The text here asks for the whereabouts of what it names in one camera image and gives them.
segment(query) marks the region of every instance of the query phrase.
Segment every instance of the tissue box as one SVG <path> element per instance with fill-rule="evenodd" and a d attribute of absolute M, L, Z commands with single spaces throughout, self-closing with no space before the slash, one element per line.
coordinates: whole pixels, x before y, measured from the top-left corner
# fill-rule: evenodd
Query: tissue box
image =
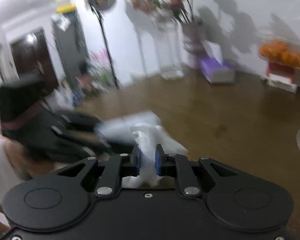
<path fill-rule="evenodd" d="M 215 58 L 203 59 L 201 71 L 211 84 L 234 83 L 234 69 L 227 63 L 221 65 Z"/>

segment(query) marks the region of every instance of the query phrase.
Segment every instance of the wooden table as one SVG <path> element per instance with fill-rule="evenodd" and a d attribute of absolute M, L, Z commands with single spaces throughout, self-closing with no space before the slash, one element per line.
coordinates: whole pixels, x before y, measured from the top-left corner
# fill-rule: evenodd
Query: wooden table
<path fill-rule="evenodd" d="M 79 111 L 111 119 L 151 110 L 168 133 L 198 160 L 220 162 L 285 187 L 294 212 L 287 226 L 300 239 L 300 93 L 238 75 L 235 85 L 211 86 L 197 72 L 166 81 L 159 76 L 87 101 Z"/>

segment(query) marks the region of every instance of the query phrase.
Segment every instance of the flower vase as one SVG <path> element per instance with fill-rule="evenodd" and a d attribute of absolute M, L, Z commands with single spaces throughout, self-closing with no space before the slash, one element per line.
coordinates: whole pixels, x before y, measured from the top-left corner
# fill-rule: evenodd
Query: flower vase
<path fill-rule="evenodd" d="M 183 44 L 188 52 L 187 65 L 191 69 L 199 69 L 201 60 L 207 57 L 207 52 L 202 44 L 206 39 L 206 28 L 203 23 L 183 23 Z"/>
<path fill-rule="evenodd" d="M 159 31 L 154 44 L 161 76 L 166 80 L 183 78 L 178 24 L 173 19 L 154 24 Z"/>

